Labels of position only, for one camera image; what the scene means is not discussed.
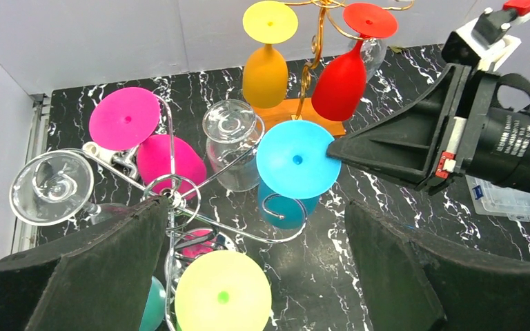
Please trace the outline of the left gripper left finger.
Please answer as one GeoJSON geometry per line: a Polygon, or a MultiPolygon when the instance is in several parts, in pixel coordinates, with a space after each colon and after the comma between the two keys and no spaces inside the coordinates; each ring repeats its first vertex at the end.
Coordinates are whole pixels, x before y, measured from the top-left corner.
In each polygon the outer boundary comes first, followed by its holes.
{"type": "Polygon", "coordinates": [[[168,200],[0,260],[0,330],[138,330],[168,200]]]}

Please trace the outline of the blue wine glass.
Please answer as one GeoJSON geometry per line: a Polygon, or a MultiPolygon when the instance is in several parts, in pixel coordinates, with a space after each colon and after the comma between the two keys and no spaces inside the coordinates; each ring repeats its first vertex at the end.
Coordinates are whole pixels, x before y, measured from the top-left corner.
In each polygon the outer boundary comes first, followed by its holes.
{"type": "Polygon", "coordinates": [[[265,221],[292,230],[314,212],[341,172],[342,162],[326,155],[334,140],[325,128],[306,120],[279,123],[264,135],[256,162],[258,206],[265,221]]]}

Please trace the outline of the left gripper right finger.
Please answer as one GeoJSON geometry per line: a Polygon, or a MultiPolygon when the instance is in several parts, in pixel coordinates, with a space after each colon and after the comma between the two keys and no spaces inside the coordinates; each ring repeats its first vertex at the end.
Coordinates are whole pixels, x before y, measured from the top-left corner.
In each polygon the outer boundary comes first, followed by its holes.
{"type": "Polygon", "coordinates": [[[530,262],[351,201],[344,222],[374,330],[530,330],[530,262]]]}

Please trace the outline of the green wine glass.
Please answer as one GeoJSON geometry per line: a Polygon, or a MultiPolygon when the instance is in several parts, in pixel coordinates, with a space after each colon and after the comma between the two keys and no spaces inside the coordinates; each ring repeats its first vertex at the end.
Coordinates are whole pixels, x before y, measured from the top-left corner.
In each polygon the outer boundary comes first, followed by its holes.
{"type": "Polygon", "coordinates": [[[183,331],[264,330],[271,308],[267,276],[241,252],[217,250],[198,257],[176,287],[175,314],[183,331]]]}

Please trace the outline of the clear ribbed wine glass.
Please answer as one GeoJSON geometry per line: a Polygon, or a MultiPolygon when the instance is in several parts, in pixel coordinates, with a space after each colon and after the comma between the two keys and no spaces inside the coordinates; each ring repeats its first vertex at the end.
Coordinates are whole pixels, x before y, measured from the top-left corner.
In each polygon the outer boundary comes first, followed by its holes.
{"type": "Polygon", "coordinates": [[[218,101],[206,111],[202,125],[216,180],[233,192],[257,186],[260,177],[255,157],[264,125],[251,106],[236,99],[218,101]]]}

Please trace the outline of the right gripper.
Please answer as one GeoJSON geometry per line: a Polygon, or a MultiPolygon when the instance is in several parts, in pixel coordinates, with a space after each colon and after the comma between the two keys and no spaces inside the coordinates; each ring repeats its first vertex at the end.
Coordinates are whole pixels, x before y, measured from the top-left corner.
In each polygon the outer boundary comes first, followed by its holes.
{"type": "Polygon", "coordinates": [[[448,64],[414,102],[326,153],[414,190],[468,175],[530,193],[530,81],[448,64]]]}

